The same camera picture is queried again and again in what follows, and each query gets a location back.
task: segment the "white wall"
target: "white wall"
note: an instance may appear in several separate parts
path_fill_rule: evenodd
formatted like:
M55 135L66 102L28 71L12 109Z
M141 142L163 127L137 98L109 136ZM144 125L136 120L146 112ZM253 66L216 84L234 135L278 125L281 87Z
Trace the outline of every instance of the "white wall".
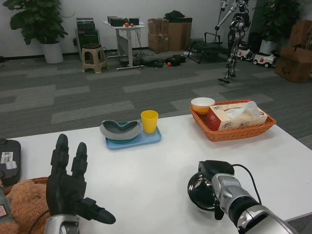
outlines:
M312 20L312 0L305 0L305 5L302 8L301 19Z
M115 31L102 23L107 16L138 17L147 24L150 18L164 17L165 13L177 10L193 17L192 38L202 38L204 32L214 32L220 10L220 0L64 0L62 2L63 27L68 35L61 41L64 53L76 52L72 40L75 37L76 18L93 17L100 31L102 46L116 49ZM37 41L26 45L19 30L10 29L11 12L0 5L0 55L4 57L41 55ZM148 28L141 30L142 47L148 46Z

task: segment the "white desk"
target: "white desk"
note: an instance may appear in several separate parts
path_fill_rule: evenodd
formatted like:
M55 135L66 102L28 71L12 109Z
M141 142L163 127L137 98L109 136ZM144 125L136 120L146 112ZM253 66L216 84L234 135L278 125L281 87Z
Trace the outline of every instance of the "white desk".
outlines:
M117 39L117 50L118 50L118 55L117 56L109 56L108 58L113 58L113 57L120 57L122 56L122 53L119 51L119 31L120 30L124 30L127 32L127 42L128 42L128 61L129 61L129 66L128 67L120 67L120 68L117 68L117 70L125 70L125 69L132 69L132 68L138 68L138 67L145 67L143 65L141 66L133 66L133 55L132 55L132 37L131 37L131 32L133 30L136 30L136 29L141 29L141 28L145 28L145 26L143 24L140 24L140 25L135 25L133 27L129 26L129 27L113 27L111 26L108 21L103 21L104 24L108 25L109 27L113 28L116 30L116 39Z
M283 220L312 212L312 151L278 126L261 136L223 142L210 142L191 115L160 119L158 127L160 143L122 151L108 150L98 127L63 132L70 165L78 144L87 144L86 196L117 219L114 225L81 219L81 233L237 234L227 216L216 221L188 198L188 181L198 162L207 159L250 169L263 204ZM58 136L16 138L22 146L22 179L50 174ZM247 172L237 168L235 175L255 197Z

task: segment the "yellow cup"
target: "yellow cup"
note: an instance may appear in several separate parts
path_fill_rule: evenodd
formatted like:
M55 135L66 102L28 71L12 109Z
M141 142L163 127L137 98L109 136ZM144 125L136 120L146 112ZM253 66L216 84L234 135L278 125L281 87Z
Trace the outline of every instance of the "yellow cup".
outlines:
M154 133L156 131L158 121L158 113L156 111L143 111L141 119L145 133Z

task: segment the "wicker basket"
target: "wicker basket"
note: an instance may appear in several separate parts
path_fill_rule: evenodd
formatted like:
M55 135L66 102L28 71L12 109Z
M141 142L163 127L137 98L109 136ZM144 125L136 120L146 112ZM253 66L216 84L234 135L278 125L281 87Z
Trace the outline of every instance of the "wicker basket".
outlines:
M46 184L48 177L40 177L40 178L35 178L35 179L31 179L35 184ZM4 194L8 195L11 192L12 187L7 188L6 190L4 190Z
M215 105L227 105L227 104L235 104L247 102L245 100L237 100L237 101L224 101L217 102ZM231 129L226 131L211 131L206 124L206 115L197 114L191 107L191 113L196 121L196 123L203 130L207 138L211 141L222 141L222 140L238 140L249 137L255 137L262 133L265 133L269 130L273 125L276 124L276 120L268 115L267 120L264 124L255 125L251 127L245 127L241 129Z

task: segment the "toy car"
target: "toy car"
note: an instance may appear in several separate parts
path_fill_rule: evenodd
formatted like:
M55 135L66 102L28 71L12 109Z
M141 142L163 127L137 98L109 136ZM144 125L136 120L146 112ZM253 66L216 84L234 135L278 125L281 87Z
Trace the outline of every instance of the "toy car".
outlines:
M253 52L246 47L239 47L237 57L240 58L240 60L250 61L253 60Z
M258 53L255 55L253 59L254 65L257 65L259 63L262 65L264 64L265 67L275 66L275 62L276 62L276 56L274 55L274 53L272 53L271 55Z

